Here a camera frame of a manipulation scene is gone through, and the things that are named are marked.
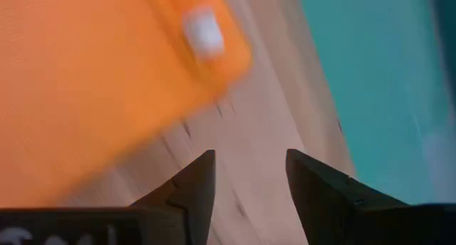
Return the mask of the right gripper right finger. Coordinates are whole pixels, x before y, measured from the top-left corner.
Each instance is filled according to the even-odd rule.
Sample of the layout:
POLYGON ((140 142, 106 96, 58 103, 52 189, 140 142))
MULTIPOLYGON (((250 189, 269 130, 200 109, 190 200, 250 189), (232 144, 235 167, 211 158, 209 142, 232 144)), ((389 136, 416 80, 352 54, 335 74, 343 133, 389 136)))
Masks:
POLYGON ((286 151, 286 176, 309 245, 351 245, 359 212, 405 205, 296 149, 286 151))

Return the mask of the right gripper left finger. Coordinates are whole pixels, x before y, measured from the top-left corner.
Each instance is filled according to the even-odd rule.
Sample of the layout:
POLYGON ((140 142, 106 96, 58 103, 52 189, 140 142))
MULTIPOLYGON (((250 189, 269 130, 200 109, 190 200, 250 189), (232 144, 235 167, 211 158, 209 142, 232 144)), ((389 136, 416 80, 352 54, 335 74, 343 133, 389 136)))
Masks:
POLYGON ((207 245, 216 187, 216 156, 208 150, 131 204, 143 213, 141 245, 207 245))

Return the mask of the orange microfiber towel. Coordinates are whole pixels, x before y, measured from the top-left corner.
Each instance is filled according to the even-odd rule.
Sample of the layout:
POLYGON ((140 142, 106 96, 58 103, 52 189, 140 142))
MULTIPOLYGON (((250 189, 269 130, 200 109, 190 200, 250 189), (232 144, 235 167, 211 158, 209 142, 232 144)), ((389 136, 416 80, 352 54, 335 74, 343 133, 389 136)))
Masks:
POLYGON ((225 0, 0 0, 0 208, 59 200, 251 61, 225 0))

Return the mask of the teal plastic basket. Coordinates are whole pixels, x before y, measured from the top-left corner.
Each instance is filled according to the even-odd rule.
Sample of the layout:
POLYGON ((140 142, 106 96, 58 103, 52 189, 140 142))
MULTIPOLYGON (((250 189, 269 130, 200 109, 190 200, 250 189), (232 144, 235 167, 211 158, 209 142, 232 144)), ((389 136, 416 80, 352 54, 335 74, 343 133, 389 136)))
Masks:
POLYGON ((301 0, 357 177, 456 202, 456 0, 301 0))

